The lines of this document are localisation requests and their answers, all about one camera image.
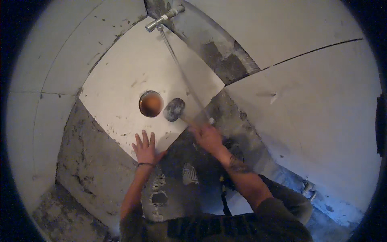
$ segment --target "forearm tattoo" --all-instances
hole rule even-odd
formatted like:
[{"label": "forearm tattoo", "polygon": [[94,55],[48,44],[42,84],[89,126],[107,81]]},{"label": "forearm tattoo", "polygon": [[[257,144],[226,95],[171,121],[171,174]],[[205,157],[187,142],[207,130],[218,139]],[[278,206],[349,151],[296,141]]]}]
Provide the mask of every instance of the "forearm tattoo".
[{"label": "forearm tattoo", "polygon": [[253,172],[253,170],[248,165],[238,160],[236,156],[231,156],[230,158],[230,170],[235,173],[243,174]]}]

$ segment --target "hand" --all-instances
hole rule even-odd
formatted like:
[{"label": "hand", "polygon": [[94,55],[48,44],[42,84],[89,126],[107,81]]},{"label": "hand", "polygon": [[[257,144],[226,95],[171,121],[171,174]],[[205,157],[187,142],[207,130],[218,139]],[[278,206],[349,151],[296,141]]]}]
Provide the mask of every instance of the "hand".
[{"label": "hand", "polygon": [[138,163],[149,163],[152,165],[156,165],[159,163],[161,158],[167,153],[167,151],[163,151],[158,155],[155,155],[155,147],[156,137],[154,136],[154,132],[151,132],[151,140],[148,140],[148,135],[145,130],[142,130],[142,141],[140,139],[139,134],[136,134],[136,142],[137,144],[132,144],[134,152],[137,155]]},{"label": "hand", "polygon": [[196,142],[216,158],[226,148],[222,144],[220,132],[210,124],[204,124],[202,127],[190,127],[188,130],[193,133]]}]

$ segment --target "concrete floor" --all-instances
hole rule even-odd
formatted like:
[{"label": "concrete floor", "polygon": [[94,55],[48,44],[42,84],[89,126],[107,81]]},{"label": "concrete floor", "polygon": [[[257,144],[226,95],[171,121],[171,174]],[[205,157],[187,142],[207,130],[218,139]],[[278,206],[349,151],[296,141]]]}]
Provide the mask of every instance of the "concrete floor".
[{"label": "concrete floor", "polygon": [[[225,137],[233,137],[241,144],[245,162],[255,172],[301,191],[302,179],[272,160],[246,115],[238,110],[224,90],[206,109],[214,118],[215,127]],[[199,186],[183,186],[182,168],[186,162],[197,169]],[[135,168],[136,161],[109,137],[78,100],[64,130],[58,155],[57,183],[106,225],[113,236],[119,233],[119,209],[134,178]],[[193,136],[185,130],[169,147],[168,154],[160,161],[143,191],[145,216],[162,221],[188,216],[199,210],[222,214],[220,170],[219,163],[195,145]],[[231,192],[228,200],[234,215],[249,212],[248,204],[238,193]],[[39,209],[38,214],[46,214],[44,206]],[[39,225],[45,227],[44,218],[40,221]],[[339,226],[317,209],[307,227],[315,241],[345,241],[350,233],[348,228]]]}]

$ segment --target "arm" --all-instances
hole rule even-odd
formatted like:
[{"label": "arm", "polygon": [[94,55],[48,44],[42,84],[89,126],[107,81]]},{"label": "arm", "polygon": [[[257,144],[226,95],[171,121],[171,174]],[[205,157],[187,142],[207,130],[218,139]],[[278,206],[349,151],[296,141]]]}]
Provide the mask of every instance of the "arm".
[{"label": "arm", "polygon": [[222,145],[222,137],[213,126],[204,125],[200,130],[191,127],[190,131],[198,144],[219,160],[253,211],[262,201],[273,197],[262,179]]},{"label": "arm", "polygon": [[136,134],[135,137],[137,144],[132,144],[132,147],[137,155],[139,166],[136,170],[134,180],[130,185],[121,205],[120,233],[122,235],[122,241],[129,241],[136,233],[141,232],[141,191],[145,183],[148,181],[153,168],[166,154],[166,151],[164,151],[155,155],[154,145],[156,138],[153,132],[151,133],[150,141],[148,140],[148,135],[145,130],[142,131],[142,141],[138,134]]}]

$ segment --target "dark shirt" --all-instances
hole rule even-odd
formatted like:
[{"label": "dark shirt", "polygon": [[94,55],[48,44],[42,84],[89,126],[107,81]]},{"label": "dark shirt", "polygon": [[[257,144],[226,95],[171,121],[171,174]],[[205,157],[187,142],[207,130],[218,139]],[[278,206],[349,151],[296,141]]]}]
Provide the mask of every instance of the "dark shirt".
[{"label": "dark shirt", "polygon": [[254,213],[200,215],[152,223],[142,209],[120,222],[121,242],[128,241],[313,241],[309,231],[276,198],[264,200]]}]

